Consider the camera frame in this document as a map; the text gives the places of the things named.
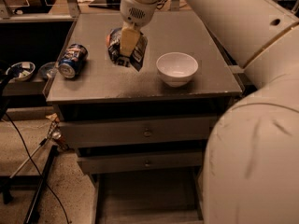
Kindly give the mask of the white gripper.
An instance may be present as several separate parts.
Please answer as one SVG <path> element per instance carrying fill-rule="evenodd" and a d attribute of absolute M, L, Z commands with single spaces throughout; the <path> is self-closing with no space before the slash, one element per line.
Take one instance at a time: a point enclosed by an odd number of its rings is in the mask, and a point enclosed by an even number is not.
<path fill-rule="evenodd" d="M 157 0 L 121 0 L 120 12 L 124 22 L 120 43 L 122 56 L 131 56 L 140 37 L 138 28 L 151 21 L 156 6 Z"/>

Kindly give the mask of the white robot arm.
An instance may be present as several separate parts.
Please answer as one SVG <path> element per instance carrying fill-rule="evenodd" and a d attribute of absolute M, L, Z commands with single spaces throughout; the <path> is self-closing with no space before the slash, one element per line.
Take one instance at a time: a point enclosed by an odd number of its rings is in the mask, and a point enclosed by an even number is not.
<path fill-rule="evenodd" d="M 256 87 L 209 136 L 204 224 L 299 224 L 298 19 L 273 0 L 185 0 Z"/>

